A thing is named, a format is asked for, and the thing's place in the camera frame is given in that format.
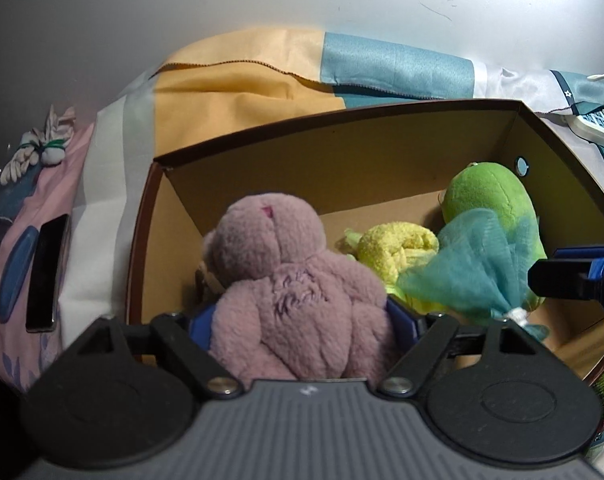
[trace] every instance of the cardboard box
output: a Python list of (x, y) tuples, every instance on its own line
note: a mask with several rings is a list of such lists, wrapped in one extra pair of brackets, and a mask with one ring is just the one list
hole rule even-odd
[[(159, 157), (138, 214), (128, 277), (128, 320), (192, 306), (202, 237), (247, 194), (307, 200), (338, 251), (345, 228), (410, 221), (437, 232), (438, 194), (471, 162), (514, 170), (540, 216), (547, 254), (604, 242), (604, 193), (541, 120), (520, 102), (460, 100), (356, 108), (251, 128)], [(604, 371), (604, 310), (546, 300), (533, 322), (546, 344), (588, 383)]]

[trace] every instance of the metal screw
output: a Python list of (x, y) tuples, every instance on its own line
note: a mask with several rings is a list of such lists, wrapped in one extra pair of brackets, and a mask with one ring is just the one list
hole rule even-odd
[(381, 390), (391, 396), (405, 396), (413, 389), (413, 383), (404, 377), (389, 377), (382, 381)]
[(213, 377), (208, 383), (207, 388), (221, 395), (230, 395), (237, 391), (240, 385), (231, 377)]

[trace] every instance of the round black pad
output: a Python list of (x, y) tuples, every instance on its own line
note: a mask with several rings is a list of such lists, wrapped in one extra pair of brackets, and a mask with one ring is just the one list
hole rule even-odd
[(21, 407), (24, 429), (59, 465), (96, 469), (138, 462), (166, 448), (192, 420), (188, 388), (160, 368), (83, 356), (45, 375)]
[(458, 446), (490, 460), (540, 464), (580, 452), (600, 421), (595, 393), (559, 360), (517, 354), (433, 385), (427, 411)]

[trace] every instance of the black phone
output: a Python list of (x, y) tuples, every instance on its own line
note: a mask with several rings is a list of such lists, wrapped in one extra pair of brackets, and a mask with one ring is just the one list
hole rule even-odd
[(55, 328), (58, 287), (63, 270), (63, 249), (68, 228), (67, 214), (42, 224), (40, 228), (27, 298), (27, 332), (51, 332)]

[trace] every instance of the teal mesh fabric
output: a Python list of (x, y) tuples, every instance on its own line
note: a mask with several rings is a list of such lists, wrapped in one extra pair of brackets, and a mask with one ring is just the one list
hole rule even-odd
[[(407, 296), (446, 305), (471, 322), (503, 319), (522, 306), (529, 291), (537, 228), (523, 218), (506, 233), (490, 209), (463, 212), (438, 235), (438, 254), (425, 266), (407, 269), (397, 285)], [(524, 329), (539, 340), (548, 335), (541, 325)]]

